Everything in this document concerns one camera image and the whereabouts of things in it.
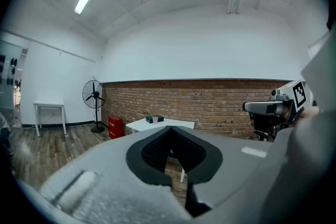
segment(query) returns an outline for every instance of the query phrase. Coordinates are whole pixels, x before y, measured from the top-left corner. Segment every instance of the brick wall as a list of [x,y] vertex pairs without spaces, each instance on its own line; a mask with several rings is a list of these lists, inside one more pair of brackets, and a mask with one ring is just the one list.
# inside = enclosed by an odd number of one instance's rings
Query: brick wall
[[193,121],[195,129],[218,135],[256,138],[245,101],[268,100],[272,89],[287,81],[268,80],[167,80],[104,83],[107,93],[101,108],[102,122],[115,115],[127,123],[148,113]]

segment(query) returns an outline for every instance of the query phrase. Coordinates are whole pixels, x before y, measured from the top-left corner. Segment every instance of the table leg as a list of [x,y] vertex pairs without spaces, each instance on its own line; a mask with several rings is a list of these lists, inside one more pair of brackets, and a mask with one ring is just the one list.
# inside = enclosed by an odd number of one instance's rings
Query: table leg
[[38,106],[38,108],[39,108],[39,110],[38,110],[38,118],[39,118],[39,122],[40,122],[40,128],[42,129],[42,119],[41,119],[41,115],[42,115],[42,113],[41,113],[41,107]]
[[184,169],[182,169],[182,173],[181,173],[181,180],[180,180],[181,183],[183,183],[183,179],[184,179]]
[[64,134],[67,134],[67,129],[65,129],[64,106],[62,106],[61,109],[62,109],[62,123],[63,123]]
[[38,132],[38,125],[37,125],[37,119],[38,119],[38,106],[34,105],[34,110],[35,110],[35,128],[36,128],[36,133],[37,136],[40,137],[40,133]]

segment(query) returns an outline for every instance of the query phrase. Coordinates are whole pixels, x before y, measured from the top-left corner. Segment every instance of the fan base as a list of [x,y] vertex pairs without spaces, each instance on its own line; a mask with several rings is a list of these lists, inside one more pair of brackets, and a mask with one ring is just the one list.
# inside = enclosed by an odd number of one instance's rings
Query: fan base
[[91,132],[92,133],[101,133],[102,131],[104,131],[104,127],[103,126],[94,126],[91,128]]

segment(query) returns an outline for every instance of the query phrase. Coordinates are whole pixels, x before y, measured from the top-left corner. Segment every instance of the table top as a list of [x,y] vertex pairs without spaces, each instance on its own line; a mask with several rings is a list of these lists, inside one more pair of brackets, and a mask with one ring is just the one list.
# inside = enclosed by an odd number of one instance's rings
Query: table top
[[194,122],[191,121],[178,121],[178,120],[170,120],[164,118],[164,121],[158,122],[157,124],[151,124],[146,121],[146,119],[141,119],[139,121],[131,122],[126,124],[128,128],[137,130],[139,132],[149,130],[149,129],[154,129],[157,127],[162,127],[162,126],[184,126],[193,129],[194,128]]
[[34,101],[34,104],[36,105],[55,105],[55,106],[62,106],[64,105],[63,102],[50,102],[50,101]]

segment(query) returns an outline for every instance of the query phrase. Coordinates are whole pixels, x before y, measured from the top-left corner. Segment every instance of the cup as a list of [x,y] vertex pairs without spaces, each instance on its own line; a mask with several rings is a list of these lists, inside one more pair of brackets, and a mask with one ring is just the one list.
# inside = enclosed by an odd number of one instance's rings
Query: cup
[[158,116],[153,116],[153,124],[157,124],[157,120],[159,119],[159,117]]

